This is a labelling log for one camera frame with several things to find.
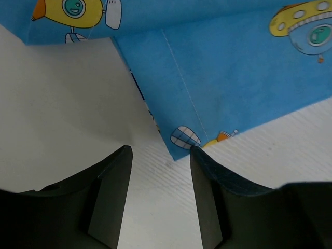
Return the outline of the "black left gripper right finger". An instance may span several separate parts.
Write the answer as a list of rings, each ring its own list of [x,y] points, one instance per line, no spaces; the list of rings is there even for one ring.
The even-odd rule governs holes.
[[[331,248],[331,182],[268,188],[200,147],[190,167],[204,248]]]

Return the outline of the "blue space-print cloth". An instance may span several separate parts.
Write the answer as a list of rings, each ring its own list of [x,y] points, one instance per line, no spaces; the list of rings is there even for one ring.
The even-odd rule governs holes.
[[[331,1],[1,1],[1,25],[110,38],[175,160],[331,97]]]

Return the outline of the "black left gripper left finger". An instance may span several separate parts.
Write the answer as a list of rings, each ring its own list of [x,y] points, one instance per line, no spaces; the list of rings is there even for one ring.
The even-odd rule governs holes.
[[[132,169],[123,146],[39,191],[1,191],[1,248],[117,248]]]

